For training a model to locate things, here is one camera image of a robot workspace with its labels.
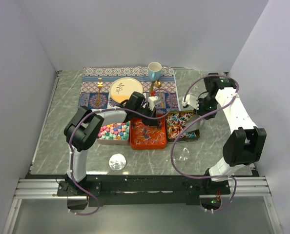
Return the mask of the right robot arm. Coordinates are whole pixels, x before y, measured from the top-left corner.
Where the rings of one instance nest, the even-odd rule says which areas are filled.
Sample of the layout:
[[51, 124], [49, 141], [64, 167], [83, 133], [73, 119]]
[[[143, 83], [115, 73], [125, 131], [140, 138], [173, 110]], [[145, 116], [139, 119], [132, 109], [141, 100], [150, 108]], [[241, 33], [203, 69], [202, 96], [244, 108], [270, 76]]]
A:
[[199, 116], [205, 119], [216, 116], [217, 106], [225, 107], [223, 113], [228, 121], [230, 136], [222, 149], [222, 158], [209, 170], [211, 176], [202, 183], [203, 190], [214, 194], [221, 181], [227, 180], [240, 168], [258, 162], [267, 133], [251, 120], [238, 95], [237, 82], [218, 73], [209, 73], [204, 78], [207, 96], [197, 98]]

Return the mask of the aluminium rail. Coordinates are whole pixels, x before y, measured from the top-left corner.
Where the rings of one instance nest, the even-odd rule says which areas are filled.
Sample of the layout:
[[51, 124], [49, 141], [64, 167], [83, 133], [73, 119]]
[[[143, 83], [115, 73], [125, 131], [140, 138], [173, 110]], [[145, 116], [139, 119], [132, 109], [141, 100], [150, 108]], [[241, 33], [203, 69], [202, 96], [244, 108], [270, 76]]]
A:
[[[271, 192], [264, 177], [237, 177], [206, 187], [201, 180], [189, 181], [178, 176], [156, 178], [129, 176], [97, 176], [88, 182], [87, 190], [100, 197], [105, 194], [136, 193], [183, 193], [185, 195], [211, 196], [270, 196]], [[58, 198], [84, 197], [83, 191], [67, 185], [62, 179], [21, 179], [15, 190], [14, 198]]]

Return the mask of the clear jar lid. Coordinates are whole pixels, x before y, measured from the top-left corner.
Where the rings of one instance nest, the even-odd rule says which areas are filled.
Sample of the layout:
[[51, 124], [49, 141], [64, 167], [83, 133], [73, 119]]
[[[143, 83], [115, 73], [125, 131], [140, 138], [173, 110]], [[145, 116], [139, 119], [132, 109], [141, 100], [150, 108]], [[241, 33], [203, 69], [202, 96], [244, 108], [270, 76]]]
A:
[[126, 158], [122, 154], [114, 154], [109, 159], [109, 167], [113, 171], [120, 171], [126, 166]]

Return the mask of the cream and orange plate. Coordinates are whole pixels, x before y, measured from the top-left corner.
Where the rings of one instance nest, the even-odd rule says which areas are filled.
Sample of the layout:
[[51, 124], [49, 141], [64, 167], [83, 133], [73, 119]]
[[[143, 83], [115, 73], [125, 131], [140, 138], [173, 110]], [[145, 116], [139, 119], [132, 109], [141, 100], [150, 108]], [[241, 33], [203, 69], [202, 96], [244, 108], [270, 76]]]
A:
[[109, 88], [110, 97], [117, 103], [129, 99], [133, 92], [143, 93], [142, 84], [135, 78], [120, 78]]

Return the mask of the gold tin of lollipops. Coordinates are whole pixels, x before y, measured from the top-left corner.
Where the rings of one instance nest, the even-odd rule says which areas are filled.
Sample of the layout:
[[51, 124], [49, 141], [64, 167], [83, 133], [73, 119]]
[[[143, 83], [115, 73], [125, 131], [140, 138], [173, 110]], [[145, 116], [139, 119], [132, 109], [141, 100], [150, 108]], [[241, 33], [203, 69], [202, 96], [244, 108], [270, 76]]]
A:
[[[186, 124], [195, 116], [193, 111], [170, 112], [165, 117], [166, 138], [168, 143], [174, 142], [179, 133], [186, 127]], [[185, 132], [180, 136], [179, 142], [196, 141], [200, 138], [200, 131]]]

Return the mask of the orange tin of lollipops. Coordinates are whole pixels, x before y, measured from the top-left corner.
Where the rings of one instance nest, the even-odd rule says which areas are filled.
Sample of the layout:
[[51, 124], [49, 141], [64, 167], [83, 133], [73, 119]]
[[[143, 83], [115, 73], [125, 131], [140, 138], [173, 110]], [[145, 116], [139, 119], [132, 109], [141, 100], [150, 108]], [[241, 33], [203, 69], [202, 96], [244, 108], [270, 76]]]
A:
[[156, 129], [154, 126], [146, 126], [139, 118], [131, 121], [130, 146], [133, 150], [162, 150], [166, 147], [166, 124], [162, 120], [162, 128]]

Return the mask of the blue mug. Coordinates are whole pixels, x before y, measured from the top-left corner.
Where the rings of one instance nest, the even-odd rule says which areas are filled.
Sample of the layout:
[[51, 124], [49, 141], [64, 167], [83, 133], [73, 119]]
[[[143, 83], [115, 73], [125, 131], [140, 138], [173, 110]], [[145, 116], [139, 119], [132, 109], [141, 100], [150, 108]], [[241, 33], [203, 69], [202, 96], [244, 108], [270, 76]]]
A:
[[151, 62], [148, 65], [148, 76], [151, 81], [156, 81], [160, 78], [162, 65], [158, 62]]

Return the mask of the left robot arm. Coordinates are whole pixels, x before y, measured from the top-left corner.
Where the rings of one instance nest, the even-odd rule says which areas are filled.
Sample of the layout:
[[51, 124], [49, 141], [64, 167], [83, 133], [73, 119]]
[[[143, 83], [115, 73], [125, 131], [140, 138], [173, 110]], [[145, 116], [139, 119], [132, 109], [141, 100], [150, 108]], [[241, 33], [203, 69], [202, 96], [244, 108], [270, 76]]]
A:
[[75, 115], [64, 130], [66, 142], [69, 144], [69, 167], [67, 179], [71, 180], [68, 189], [76, 196], [86, 190], [87, 151], [98, 138], [100, 129], [112, 123], [124, 123], [134, 118], [141, 119], [145, 126], [158, 126], [156, 104], [161, 101], [158, 96], [145, 99], [139, 92], [133, 92], [129, 99], [110, 109], [92, 111], [86, 106], [78, 108]]

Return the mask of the silver tin of star candies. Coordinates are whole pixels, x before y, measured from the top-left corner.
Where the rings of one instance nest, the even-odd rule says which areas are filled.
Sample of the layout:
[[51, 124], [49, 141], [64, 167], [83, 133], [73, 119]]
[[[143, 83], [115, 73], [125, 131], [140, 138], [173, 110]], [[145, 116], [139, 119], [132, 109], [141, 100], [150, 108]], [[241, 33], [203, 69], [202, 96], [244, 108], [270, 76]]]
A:
[[130, 121], [102, 126], [97, 142], [103, 145], [128, 145], [130, 143]]

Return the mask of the gold spoon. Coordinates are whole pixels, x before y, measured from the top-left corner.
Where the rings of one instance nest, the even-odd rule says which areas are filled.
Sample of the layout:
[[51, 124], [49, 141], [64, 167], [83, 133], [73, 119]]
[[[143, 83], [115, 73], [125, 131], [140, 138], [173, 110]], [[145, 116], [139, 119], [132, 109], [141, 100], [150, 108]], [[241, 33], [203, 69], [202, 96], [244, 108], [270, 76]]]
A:
[[[161, 86], [162, 86], [162, 83], [161, 83], [159, 80], [157, 80], [157, 81], [155, 81], [155, 86], [156, 86], [158, 89], [160, 89]], [[160, 95], [160, 98], [161, 98], [161, 107], [164, 108], [164, 102], [163, 102], [163, 97], [162, 97], [162, 93], [161, 93], [161, 91], [159, 91], [159, 95]]]

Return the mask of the gold fork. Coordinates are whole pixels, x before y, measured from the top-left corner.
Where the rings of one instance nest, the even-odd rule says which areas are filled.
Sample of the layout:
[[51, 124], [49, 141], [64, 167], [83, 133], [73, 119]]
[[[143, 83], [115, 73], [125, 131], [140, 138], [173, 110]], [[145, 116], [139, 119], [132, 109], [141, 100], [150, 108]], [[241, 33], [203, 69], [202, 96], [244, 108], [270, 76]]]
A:
[[99, 107], [100, 99], [101, 99], [100, 98], [100, 93], [101, 93], [101, 89], [103, 87], [103, 78], [102, 77], [98, 78], [97, 87], [98, 87], [98, 96], [97, 96], [97, 100], [96, 100], [96, 105], [97, 105], [97, 107]]

